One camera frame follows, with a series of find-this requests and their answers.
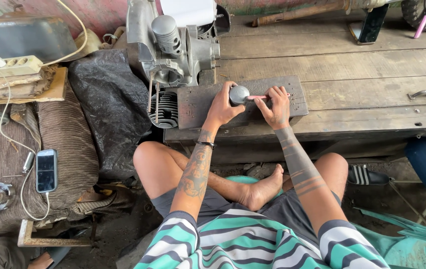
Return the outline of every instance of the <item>hand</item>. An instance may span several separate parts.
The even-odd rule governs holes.
[[[243,105],[236,107],[230,105],[230,88],[233,86],[238,86],[238,84],[232,81],[227,81],[223,84],[222,90],[216,94],[208,111],[205,125],[219,128],[221,125],[227,124],[239,113],[245,111],[246,107]]]
[[[273,130],[279,130],[289,127],[289,98],[286,89],[281,86],[269,88],[265,95],[271,98],[273,106],[269,109],[262,99],[256,98],[255,103],[258,106],[266,122],[273,127]]]

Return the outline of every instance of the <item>wooden workbench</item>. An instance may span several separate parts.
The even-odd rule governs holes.
[[[250,26],[254,16],[235,16],[220,38],[221,67],[200,78],[212,84],[298,75],[310,113],[292,124],[311,158],[401,157],[407,138],[426,136],[426,96],[407,96],[426,89],[426,33],[412,39],[400,9],[390,9],[377,42],[358,46],[347,23],[363,19],[362,10],[337,15],[258,28]],[[198,133],[168,129],[164,140],[189,154]],[[266,124],[220,130],[216,143],[215,164],[284,160]]]

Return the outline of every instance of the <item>teal striped shirt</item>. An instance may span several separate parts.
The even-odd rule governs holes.
[[[347,221],[319,229],[319,248],[261,214],[230,209],[196,226],[184,211],[171,212],[135,269],[378,269],[388,268]]]

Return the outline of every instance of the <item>smartphone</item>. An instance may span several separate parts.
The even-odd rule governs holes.
[[[46,149],[37,153],[36,189],[38,193],[50,193],[57,188],[57,150]]]

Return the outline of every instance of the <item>tattooed arm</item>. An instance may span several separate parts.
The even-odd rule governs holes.
[[[225,82],[222,90],[215,96],[198,141],[213,143],[218,128],[245,111],[243,105],[231,107],[229,93],[232,86],[236,86],[236,83]],[[170,212],[186,211],[197,220],[206,191],[212,150],[209,145],[196,144],[178,183]]]
[[[309,159],[289,125],[289,98],[284,87],[268,89],[272,108],[255,99],[266,122],[273,127],[284,152],[294,189],[316,232],[329,220],[347,220],[335,197]]]

